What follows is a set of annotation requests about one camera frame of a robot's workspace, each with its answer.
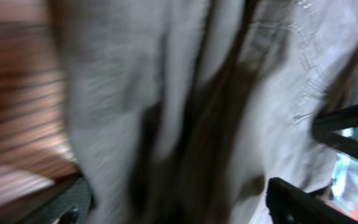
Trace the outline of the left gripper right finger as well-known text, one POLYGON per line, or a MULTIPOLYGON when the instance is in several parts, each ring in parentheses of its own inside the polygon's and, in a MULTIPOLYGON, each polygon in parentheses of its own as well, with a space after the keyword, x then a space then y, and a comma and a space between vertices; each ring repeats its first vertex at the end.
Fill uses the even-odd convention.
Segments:
POLYGON ((278 177, 268 181, 266 205, 274 224, 358 224, 278 177))

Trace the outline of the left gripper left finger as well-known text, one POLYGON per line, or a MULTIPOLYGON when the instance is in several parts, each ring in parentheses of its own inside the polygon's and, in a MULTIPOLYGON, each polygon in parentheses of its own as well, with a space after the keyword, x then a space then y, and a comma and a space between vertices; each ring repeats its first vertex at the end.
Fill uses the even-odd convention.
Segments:
POLYGON ((19 224, 84 224, 92 203, 88 181, 80 177, 19 224))

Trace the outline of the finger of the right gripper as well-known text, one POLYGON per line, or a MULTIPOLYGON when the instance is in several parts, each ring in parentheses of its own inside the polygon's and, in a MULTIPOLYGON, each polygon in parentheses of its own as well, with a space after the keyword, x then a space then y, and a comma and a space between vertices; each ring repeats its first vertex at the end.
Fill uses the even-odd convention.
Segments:
POLYGON ((317 116, 313 139, 358 160, 358 105, 317 116))

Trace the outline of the grey cargo shorts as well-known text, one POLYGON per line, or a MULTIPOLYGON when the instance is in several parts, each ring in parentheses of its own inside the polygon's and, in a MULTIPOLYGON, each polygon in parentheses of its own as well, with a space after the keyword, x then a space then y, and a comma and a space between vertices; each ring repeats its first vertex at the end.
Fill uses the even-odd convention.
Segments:
POLYGON ((350 101, 358 1, 58 5, 89 223, 270 223, 270 178, 330 183, 311 124, 350 101))

